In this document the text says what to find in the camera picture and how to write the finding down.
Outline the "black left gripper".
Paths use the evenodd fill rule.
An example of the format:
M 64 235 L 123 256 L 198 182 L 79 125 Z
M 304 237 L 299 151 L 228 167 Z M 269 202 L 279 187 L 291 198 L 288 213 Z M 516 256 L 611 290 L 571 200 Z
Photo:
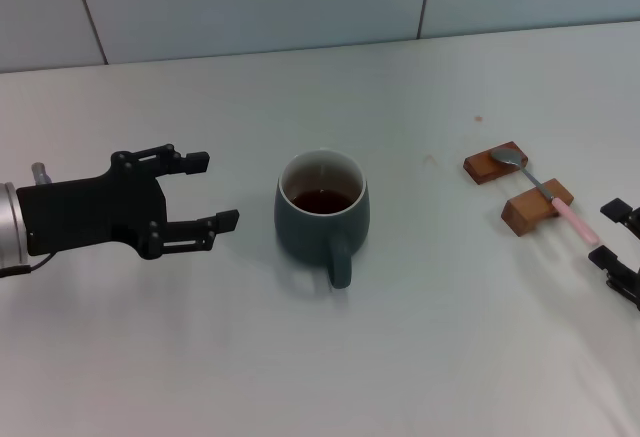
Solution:
M 17 197 L 31 256 L 107 242 L 132 247 L 146 260 L 167 254 L 211 251 L 218 234 L 233 232 L 239 211 L 167 223 L 157 178 L 204 173 L 207 152 L 180 154 L 173 144 L 116 152 L 102 175 L 22 187 Z

